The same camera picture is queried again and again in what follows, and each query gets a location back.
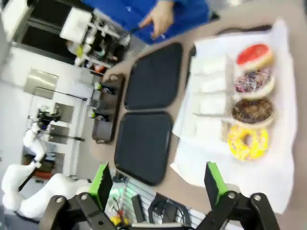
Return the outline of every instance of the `hand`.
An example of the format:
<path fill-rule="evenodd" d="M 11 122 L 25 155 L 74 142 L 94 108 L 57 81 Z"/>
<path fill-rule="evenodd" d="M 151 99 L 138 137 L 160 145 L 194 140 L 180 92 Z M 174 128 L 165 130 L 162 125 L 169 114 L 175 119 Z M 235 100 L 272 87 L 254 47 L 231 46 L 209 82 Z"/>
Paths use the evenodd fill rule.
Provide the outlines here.
<path fill-rule="evenodd" d="M 153 23 L 154 32 L 152 33 L 152 38 L 157 38 L 166 32 L 169 26 L 174 23 L 173 6 L 173 1 L 159 1 L 147 17 L 140 23 L 140 28 Z"/>

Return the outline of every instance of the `countertop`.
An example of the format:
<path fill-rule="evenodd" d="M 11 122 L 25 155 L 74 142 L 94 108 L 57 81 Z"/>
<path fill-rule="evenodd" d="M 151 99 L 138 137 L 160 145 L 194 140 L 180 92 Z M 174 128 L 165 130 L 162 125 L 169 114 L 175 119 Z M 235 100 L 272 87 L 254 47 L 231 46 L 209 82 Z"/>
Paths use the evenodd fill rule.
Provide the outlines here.
<path fill-rule="evenodd" d="M 177 97 L 173 103 L 166 108 L 173 121 L 175 121 L 185 92 L 189 50 L 193 46 L 193 42 L 201 38 L 212 36 L 218 31 L 228 27 L 249 28 L 261 24 L 274 23 L 279 17 L 286 21 L 289 28 L 290 51 L 294 58 L 298 132 L 293 149 L 295 162 L 295 183 L 293 193 L 285 213 L 283 215 L 277 215 L 277 219 L 281 229 L 292 228 L 299 230 L 307 228 L 307 19 L 304 9 L 291 3 L 251 2 L 244 5 L 244 10 L 238 7 L 233 13 L 223 14 L 221 19 L 216 22 L 198 27 L 170 41 L 151 47 L 146 54 L 172 42 L 180 42 L 183 45 L 181 78 Z M 126 74 L 127 79 L 123 95 L 125 95 L 129 72 L 134 61 L 134 59 L 124 61 L 110 69 L 105 75 L 108 77 L 111 73 Z M 127 110 L 125 110 L 122 102 L 119 120 L 126 112 Z M 95 141 L 92 141 L 92 155 L 100 161 L 109 161 L 110 167 L 114 167 L 114 152 L 117 134 L 118 126 L 115 133 L 115 140 L 112 144 L 97 145 Z M 152 188 L 188 207 L 207 213 L 210 211 L 210 204 L 205 188 L 189 185 L 169 167 L 169 164 L 174 160 L 177 144 L 178 137 L 172 135 L 165 178 L 160 185 Z"/>

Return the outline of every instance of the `red frosted donut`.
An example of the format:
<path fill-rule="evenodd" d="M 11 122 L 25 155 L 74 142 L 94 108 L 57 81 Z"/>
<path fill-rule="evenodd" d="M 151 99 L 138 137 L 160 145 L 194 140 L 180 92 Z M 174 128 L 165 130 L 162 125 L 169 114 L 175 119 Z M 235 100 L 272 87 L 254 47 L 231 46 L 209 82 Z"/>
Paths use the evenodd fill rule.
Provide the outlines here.
<path fill-rule="evenodd" d="M 255 71 L 273 62 L 273 52 L 265 44 L 255 44 L 247 47 L 237 57 L 236 63 L 244 71 Z"/>

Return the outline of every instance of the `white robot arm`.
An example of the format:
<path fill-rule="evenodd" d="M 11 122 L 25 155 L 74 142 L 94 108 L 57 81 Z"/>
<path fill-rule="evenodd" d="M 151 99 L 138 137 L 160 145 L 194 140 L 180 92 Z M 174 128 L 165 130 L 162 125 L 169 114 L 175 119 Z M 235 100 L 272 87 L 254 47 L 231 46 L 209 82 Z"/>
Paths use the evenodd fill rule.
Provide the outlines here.
<path fill-rule="evenodd" d="M 27 131 L 23 139 L 23 143 L 36 154 L 35 158 L 29 165 L 10 165 L 2 179 L 3 205 L 6 209 L 18 211 L 20 215 L 27 218 L 40 216 L 45 211 L 50 198 L 54 195 L 61 195 L 70 199 L 78 192 L 85 192 L 89 189 L 90 183 L 87 180 L 74 181 L 58 173 L 30 198 L 25 199 L 20 194 L 20 186 L 24 184 L 35 169 L 41 167 L 40 161 L 45 157 L 45 150 L 39 141 L 38 135 L 46 130 L 54 117 L 44 112 L 39 121 L 32 124 L 31 129 Z"/>

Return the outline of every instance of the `yellow frosted donut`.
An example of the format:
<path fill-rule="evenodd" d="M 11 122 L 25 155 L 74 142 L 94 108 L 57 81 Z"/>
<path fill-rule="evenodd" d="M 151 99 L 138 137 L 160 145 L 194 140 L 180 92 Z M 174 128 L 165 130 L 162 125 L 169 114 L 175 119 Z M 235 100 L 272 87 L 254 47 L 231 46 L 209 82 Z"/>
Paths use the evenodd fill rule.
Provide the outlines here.
<path fill-rule="evenodd" d="M 245 139 L 250 136 L 250 144 L 245 144 Z M 269 134 L 267 129 L 250 129 L 240 126 L 231 127 L 228 145 L 234 156 L 242 161 L 254 160 L 261 157 L 268 148 Z"/>

